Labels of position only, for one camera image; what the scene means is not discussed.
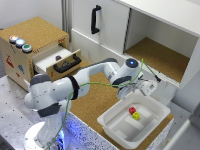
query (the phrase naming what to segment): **white wall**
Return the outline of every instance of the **white wall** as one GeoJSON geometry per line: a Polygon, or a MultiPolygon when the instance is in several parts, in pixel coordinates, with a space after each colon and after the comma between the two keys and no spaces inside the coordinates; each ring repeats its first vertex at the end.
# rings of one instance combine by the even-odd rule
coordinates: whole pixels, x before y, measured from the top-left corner
{"type": "Polygon", "coordinates": [[[62,29],[61,0],[0,0],[0,28],[36,16],[62,29]]]}
{"type": "Polygon", "coordinates": [[[200,71],[183,89],[176,92],[173,102],[189,112],[192,112],[196,108],[200,102],[200,71]]]}

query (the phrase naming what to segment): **black handle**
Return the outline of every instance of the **black handle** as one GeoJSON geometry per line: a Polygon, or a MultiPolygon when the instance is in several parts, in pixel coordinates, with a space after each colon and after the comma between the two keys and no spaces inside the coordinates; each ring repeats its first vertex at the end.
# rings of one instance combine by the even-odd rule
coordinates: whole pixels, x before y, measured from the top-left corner
{"type": "Polygon", "coordinates": [[[98,33],[100,30],[96,28],[96,12],[101,10],[101,7],[96,5],[96,8],[92,9],[92,21],[91,21],[91,31],[92,34],[98,33]]]}
{"type": "Polygon", "coordinates": [[[76,54],[73,55],[73,58],[74,58],[74,60],[75,60],[73,63],[70,63],[69,65],[66,65],[66,66],[61,67],[61,68],[59,68],[59,67],[57,66],[57,64],[55,64],[55,65],[54,65],[54,69],[55,69],[58,73],[63,73],[63,72],[65,72],[65,71],[71,69],[72,67],[78,65],[78,64],[81,63],[81,61],[82,61],[79,57],[76,56],[76,54]]]}

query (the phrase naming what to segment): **robotic arm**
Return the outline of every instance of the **robotic arm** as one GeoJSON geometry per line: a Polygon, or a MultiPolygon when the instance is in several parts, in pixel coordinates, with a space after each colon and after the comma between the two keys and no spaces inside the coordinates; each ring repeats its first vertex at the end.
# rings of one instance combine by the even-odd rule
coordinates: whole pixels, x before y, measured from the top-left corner
{"type": "MultiPolygon", "coordinates": [[[[99,72],[103,72],[112,85],[122,85],[130,82],[136,77],[140,68],[135,59],[127,59],[122,67],[120,67],[116,59],[108,58],[99,63],[87,66],[78,71],[71,77],[66,77],[55,82],[51,82],[48,75],[39,74],[31,79],[29,93],[25,97],[25,105],[30,109],[38,111],[41,117],[45,117],[45,124],[35,137],[37,145],[46,148],[51,139],[58,132],[62,117],[65,112],[67,101],[72,90],[75,90],[72,99],[86,95],[90,89],[90,85],[84,83],[90,82],[90,76],[99,72]]],[[[118,98],[122,99],[130,91],[136,88],[141,89],[143,94],[150,95],[157,86],[155,81],[143,81],[141,72],[136,80],[131,84],[124,86],[114,86],[119,88],[118,98]]]]}

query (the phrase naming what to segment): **cardboard box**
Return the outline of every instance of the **cardboard box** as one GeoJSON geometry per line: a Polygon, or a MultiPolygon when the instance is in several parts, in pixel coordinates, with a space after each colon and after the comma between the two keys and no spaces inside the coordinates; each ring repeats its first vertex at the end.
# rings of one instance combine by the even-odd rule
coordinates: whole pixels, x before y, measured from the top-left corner
{"type": "MultiPolygon", "coordinates": [[[[28,90],[28,87],[24,79],[30,82],[35,74],[33,58],[39,57],[57,45],[67,50],[69,49],[68,33],[40,17],[32,18],[0,31],[0,50],[6,74],[25,90],[28,90]],[[26,44],[32,46],[33,51],[31,53],[23,53],[22,49],[16,48],[15,44],[10,44],[9,38],[12,35],[17,35],[20,39],[24,39],[26,44]]],[[[71,53],[71,55],[63,57],[59,61],[47,66],[46,73],[51,77],[52,81],[60,79],[80,67],[80,64],[78,64],[64,73],[58,73],[54,69],[55,64],[58,67],[62,67],[63,63],[74,62],[74,54],[81,57],[80,50],[77,50],[71,53]]]]}

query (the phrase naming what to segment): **yellow object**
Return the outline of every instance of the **yellow object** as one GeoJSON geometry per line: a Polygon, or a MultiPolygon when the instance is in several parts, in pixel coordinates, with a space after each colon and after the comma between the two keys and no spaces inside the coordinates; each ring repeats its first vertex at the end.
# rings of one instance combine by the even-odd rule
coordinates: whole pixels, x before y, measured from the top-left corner
{"type": "Polygon", "coordinates": [[[134,113],[133,113],[133,118],[134,118],[135,120],[138,120],[138,119],[140,118],[140,114],[139,114],[138,112],[134,112],[134,113]]]}

